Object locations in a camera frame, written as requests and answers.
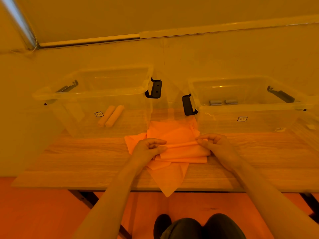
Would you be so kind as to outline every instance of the clear plastic storage bin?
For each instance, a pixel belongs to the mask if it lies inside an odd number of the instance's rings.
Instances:
[[[33,97],[43,100],[75,138],[137,135],[147,131],[151,118],[148,87],[156,82],[160,95],[161,81],[151,82],[152,74],[152,67],[79,70]],[[101,126],[98,122],[107,117],[109,106],[124,106],[124,110],[111,127]]]
[[[316,103],[264,76],[192,78],[189,91],[183,96],[185,115],[196,114],[202,134],[283,132]]]

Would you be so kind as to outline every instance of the person's right hand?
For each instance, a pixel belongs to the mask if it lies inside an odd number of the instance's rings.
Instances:
[[[196,138],[197,143],[211,150],[225,169],[233,172],[241,165],[242,158],[230,144],[228,138],[220,134],[205,134]]]

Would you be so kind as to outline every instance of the folded fabric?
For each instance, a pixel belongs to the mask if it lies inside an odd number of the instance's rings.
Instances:
[[[210,150],[198,145],[199,136],[194,117],[173,121],[151,121],[147,133],[126,136],[125,142],[132,154],[139,140],[158,138],[166,140],[167,150],[147,164],[147,171],[162,192],[169,197],[182,183],[189,163],[207,163]]]

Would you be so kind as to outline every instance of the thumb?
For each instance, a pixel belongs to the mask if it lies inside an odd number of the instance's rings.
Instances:
[[[197,143],[202,147],[208,148],[210,151],[214,152],[217,149],[218,145],[208,142],[206,140],[198,139]]]
[[[165,152],[166,150],[167,150],[167,147],[159,146],[157,148],[150,149],[149,151],[150,151],[151,155],[154,157],[155,155],[161,154],[161,153]]]

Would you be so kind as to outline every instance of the floor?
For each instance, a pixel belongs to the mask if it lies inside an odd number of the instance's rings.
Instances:
[[[0,238],[69,239],[89,209],[66,190],[18,189],[14,178],[0,178]],[[311,210],[299,194],[285,194],[305,213]],[[158,215],[167,213],[173,221],[191,217],[204,224],[214,213],[231,217],[247,239],[273,238],[245,193],[131,193],[123,226],[133,239],[152,239]]]

